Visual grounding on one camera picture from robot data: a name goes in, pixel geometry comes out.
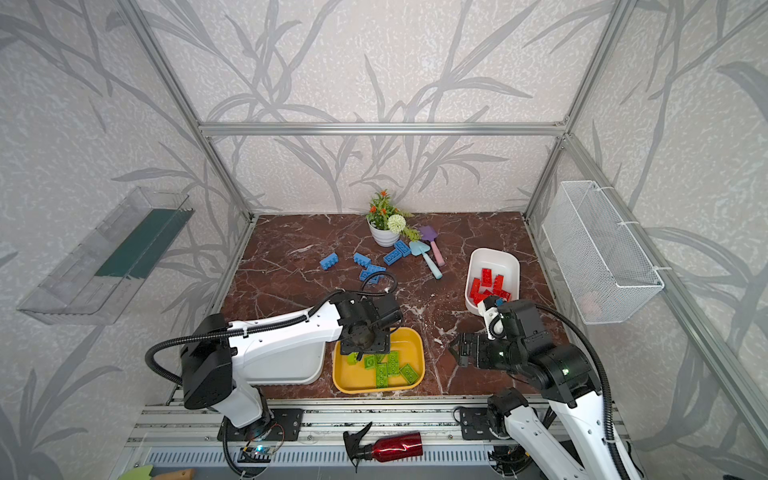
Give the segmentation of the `green lego row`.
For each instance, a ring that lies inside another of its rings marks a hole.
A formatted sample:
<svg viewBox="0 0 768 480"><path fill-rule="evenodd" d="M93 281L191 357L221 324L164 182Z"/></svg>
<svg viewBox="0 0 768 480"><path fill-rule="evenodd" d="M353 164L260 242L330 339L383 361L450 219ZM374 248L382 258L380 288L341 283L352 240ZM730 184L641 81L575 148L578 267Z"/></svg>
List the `green lego row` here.
<svg viewBox="0 0 768 480"><path fill-rule="evenodd" d="M376 368L378 360L375 355L359 355L355 353L347 356L347 364L349 366L359 366L369 370Z"/></svg>

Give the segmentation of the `green lego pair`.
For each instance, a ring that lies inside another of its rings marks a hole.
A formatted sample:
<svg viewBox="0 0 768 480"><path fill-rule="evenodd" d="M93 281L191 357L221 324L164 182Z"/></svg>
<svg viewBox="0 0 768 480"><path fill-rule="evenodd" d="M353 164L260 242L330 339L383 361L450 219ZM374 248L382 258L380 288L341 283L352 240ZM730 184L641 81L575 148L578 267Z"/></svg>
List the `green lego pair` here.
<svg viewBox="0 0 768 480"><path fill-rule="evenodd" d="M397 351L389 354L376 354L378 360L375 370L375 386L384 388L390 385L395 377L401 377L407 385L415 385L420 378L415 368L409 363L400 361L400 353Z"/></svg>

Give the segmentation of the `blue lego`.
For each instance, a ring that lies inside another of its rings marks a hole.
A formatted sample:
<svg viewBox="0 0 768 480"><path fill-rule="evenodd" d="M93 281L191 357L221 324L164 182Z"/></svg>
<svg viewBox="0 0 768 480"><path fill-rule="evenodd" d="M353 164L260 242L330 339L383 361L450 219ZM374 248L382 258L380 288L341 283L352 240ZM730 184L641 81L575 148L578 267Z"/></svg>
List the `blue lego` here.
<svg viewBox="0 0 768 480"><path fill-rule="evenodd" d="M394 244L395 249L401 254L402 257L411 255L411 250L406 242L403 240L397 240Z"/></svg>
<svg viewBox="0 0 768 480"><path fill-rule="evenodd" d="M353 255L353 261L362 268L368 268L371 264L371 259L360 253L355 253Z"/></svg>
<svg viewBox="0 0 768 480"><path fill-rule="evenodd" d="M327 271L328 269L335 266L339 261L339 257L336 253L331 253L330 255L324 257L320 260L320 266L324 271Z"/></svg>
<svg viewBox="0 0 768 480"><path fill-rule="evenodd" d="M378 273L385 271L384 267L370 264L361 271L359 280L363 283L375 285L379 282Z"/></svg>
<svg viewBox="0 0 768 480"><path fill-rule="evenodd" d="M395 262L397 262L402 258L403 258L402 253L399 250L395 249L384 256L384 262L386 265L393 265Z"/></svg>

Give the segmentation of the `red lego cluster brick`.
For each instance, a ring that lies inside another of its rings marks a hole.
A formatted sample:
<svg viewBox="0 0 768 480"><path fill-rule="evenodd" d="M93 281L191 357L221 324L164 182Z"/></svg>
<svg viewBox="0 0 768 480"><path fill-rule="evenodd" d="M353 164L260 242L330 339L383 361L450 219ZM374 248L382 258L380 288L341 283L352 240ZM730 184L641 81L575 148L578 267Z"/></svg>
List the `red lego cluster brick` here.
<svg viewBox="0 0 768 480"><path fill-rule="evenodd" d="M481 279L480 278L474 278L471 284L470 292L469 292L469 298L474 300L475 297L478 295L481 287Z"/></svg>

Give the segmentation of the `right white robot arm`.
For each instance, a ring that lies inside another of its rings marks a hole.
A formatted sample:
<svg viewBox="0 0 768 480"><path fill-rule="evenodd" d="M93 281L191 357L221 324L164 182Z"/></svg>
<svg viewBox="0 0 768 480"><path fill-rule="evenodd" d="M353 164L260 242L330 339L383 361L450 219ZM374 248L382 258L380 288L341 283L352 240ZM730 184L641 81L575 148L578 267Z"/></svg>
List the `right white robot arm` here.
<svg viewBox="0 0 768 480"><path fill-rule="evenodd" d="M449 351L457 364L518 377L547 403L539 414L510 388L490 396L484 411L460 408L464 438L510 442L489 452L494 470L503 477L537 466L546 479L640 478L616 430L609 380L596 350L587 339L555 344L541 315L551 314L573 333L578 327L530 300L491 294L476 307L486 330L454 339Z"/></svg>

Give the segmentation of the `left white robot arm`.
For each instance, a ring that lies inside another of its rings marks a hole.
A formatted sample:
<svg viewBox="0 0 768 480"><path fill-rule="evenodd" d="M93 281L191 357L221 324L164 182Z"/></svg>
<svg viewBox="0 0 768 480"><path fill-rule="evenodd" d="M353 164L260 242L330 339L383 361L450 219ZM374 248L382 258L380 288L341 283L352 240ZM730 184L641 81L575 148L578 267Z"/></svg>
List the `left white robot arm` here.
<svg viewBox="0 0 768 480"><path fill-rule="evenodd" d="M334 342L344 355L384 354L402 319L393 292L336 289L308 309L268 319L227 322L213 314L193 334L149 347L144 360L153 373L183 388L186 409L212 409L231 426L250 428L271 421L253 386L259 362Z"/></svg>

